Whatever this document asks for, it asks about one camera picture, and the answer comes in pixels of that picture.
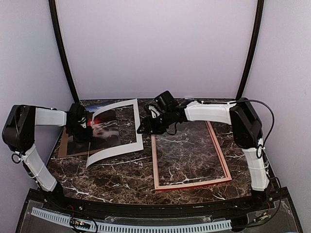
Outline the landscape photo print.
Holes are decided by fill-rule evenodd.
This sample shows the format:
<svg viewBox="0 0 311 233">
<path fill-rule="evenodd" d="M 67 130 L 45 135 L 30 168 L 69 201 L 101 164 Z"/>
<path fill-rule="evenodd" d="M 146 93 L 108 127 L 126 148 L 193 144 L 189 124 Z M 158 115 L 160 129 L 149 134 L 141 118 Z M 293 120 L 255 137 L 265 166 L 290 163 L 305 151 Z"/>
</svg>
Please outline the landscape photo print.
<svg viewBox="0 0 311 233">
<path fill-rule="evenodd" d="M 73 136 L 69 136 L 67 156 L 94 154 L 121 144 L 115 110 L 107 110 L 93 116 L 103 106 L 98 104 L 86 107 L 87 125 L 92 127 L 93 137 L 90 142 L 76 143 L 73 141 Z"/>
</svg>

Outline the brown cardboard backing board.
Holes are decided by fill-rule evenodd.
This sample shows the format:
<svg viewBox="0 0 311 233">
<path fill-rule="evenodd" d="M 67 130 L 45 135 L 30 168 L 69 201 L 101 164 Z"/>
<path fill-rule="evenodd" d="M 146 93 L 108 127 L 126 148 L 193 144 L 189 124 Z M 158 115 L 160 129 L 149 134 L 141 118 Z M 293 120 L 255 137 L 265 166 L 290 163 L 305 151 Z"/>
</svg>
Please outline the brown cardboard backing board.
<svg viewBox="0 0 311 233">
<path fill-rule="evenodd" d="M 76 143 L 73 141 L 73 136 L 66 133 L 66 129 L 63 130 L 60 147 L 58 152 L 58 158 L 81 156 L 88 153 L 88 142 Z"/>
</svg>

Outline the white photo mat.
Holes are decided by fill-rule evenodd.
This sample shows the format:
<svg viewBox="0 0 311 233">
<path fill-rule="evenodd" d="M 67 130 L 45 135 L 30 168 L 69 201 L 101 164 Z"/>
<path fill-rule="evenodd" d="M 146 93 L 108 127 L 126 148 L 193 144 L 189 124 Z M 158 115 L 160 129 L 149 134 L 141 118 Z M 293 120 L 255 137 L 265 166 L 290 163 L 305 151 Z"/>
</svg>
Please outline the white photo mat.
<svg viewBox="0 0 311 233">
<path fill-rule="evenodd" d="M 126 100 L 126 101 L 120 101 L 116 102 L 107 106 L 104 106 L 102 108 L 99 108 L 97 111 L 94 112 L 92 116 L 92 121 L 91 121 L 91 126 L 94 124 L 94 119 L 97 117 L 99 114 L 106 112 L 108 110 L 112 110 L 115 108 L 121 108 L 124 106 L 128 105 L 133 105 L 133 111 L 134 111 L 134 123 L 135 123 L 135 130 L 134 132 L 136 133 L 136 142 L 135 143 L 130 143 L 130 144 L 124 144 L 124 145 L 119 145 L 116 147 L 111 147 L 107 148 L 104 150 L 101 150 L 87 158 L 86 162 L 86 168 L 88 168 L 90 165 L 93 163 L 110 158 L 113 156 L 118 156 L 130 152 L 135 152 L 139 150 L 143 150 L 143 140 L 142 140 L 142 134 L 137 133 L 138 127 L 140 126 L 140 116 L 139 116 L 139 110 L 138 110 L 138 100 L 137 99 L 132 99 L 132 100 Z"/>
</svg>

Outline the red wooden picture frame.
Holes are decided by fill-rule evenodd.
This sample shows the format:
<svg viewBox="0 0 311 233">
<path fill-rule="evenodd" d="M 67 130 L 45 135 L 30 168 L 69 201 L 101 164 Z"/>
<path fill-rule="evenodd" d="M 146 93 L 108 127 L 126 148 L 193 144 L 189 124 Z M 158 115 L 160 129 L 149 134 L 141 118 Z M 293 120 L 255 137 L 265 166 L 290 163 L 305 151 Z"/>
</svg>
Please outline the red wooden picture frame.
<svg viewBox="0 0 311 233">
<path fill-rule="evenodd" d="M 212 180 L 212 181 L 206 181 L 206 182 L 198 182 L 198 183 L 188 183 L 185 185 L 168 185 L 168 186 L 160 186 L 159 180 L 158 180 L 158 167 L 157 167 L 157 158 L 156 158 L 156 143 L 155 143 L 155 135 L 151 137 L 152 142 L 152 158 L 153 158 L 153 173 L 154 173 L 154 185 L 156 191 L 170 191 L 170 190 L 178 190 L 178 189 L 189 189 L 189 188 L 197 188 L 202 186 L 209 186 L 214 185 L 218 183 L 225 183 L 228 181 L 231 181 L 231 175 L 229 172 L 229 168 L 227 166 L 227 163 L 225 161 L 225 157 L 223 155 L 223 152 L 221 150 L 221 147 L 219 145 L 219 142 L 217 140 L 217 137 L 215 135 L 214 129 L 210 122 L 205 122 L 207 124 L 209 133 L 211 134 L 214 146 L 216 148 L 216 151 L 218 153 L 218 156 L 221 160 L 221 165 L 225 173 L 225 178 L 221 178 L 218 180 Z"/>
</svg>

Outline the clear acrylic sheet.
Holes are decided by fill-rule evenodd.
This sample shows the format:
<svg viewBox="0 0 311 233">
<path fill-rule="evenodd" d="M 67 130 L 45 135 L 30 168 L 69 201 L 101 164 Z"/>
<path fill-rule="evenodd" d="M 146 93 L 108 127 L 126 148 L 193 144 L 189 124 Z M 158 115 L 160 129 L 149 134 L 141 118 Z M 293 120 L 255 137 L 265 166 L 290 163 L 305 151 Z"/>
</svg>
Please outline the clear acrylic sheet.
<svg viewBox="0 0 311 233">
<path fill-rule="evenodd" d="M 175 135 L 155 136 L 160 186 L 185 185 L 225 178 L 221 160 L 207 124 L 177 124 Z"/>
</svg>

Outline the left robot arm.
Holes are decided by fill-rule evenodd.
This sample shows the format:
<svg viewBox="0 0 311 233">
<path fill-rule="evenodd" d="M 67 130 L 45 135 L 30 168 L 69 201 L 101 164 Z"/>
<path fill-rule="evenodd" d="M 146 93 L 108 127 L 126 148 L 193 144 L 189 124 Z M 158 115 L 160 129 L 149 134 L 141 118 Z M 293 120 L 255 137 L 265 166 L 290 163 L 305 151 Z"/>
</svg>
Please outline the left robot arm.
<svg viewBox="0 0 311 233">
<path fill-rule="evenodd" d="M 30 177 L 46 193 L 51 193 L 49 203 L 57 211 L 63 212 L 69 207 L 63 197 L 62 185 L 49 172 L 35 146 L 36 126 L 65 127 L 76 142 L 90 141 L 92 127 L 87 125 L 87 111 L 78 103 L 71 105 L 68 111 L 33 105 L 14 105 L 2 131 L 4 143 L 18 157 L 14 163 L 23 163 Z"/>
</svg>

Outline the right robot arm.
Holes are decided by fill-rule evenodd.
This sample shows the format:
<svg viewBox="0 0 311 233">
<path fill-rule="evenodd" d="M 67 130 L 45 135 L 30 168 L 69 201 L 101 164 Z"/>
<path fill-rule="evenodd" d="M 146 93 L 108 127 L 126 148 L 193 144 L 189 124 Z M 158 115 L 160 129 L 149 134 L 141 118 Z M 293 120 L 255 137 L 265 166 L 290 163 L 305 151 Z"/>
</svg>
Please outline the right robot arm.
<svg viewBox="0 0 311 233">
<path fill-rule="evenodd" d="M 148 113 L 138 126 L 139 134 L 164 134 L 177 123 L 210 121 L 226 124 L 231 129 L 232 140 L 245 156 L 251 179 L 253 196 L 248 207 L 259 210 L 267 202 L 265 193 L 270 186 L 268 165 L 265 161 L 262 122 L 253 107 L 259 100 L 241 98 L 234 101 L 204 101 L 175 99 L 164 93 L 155 98 L 155 105 L 145 107 Z"/>
</svg>

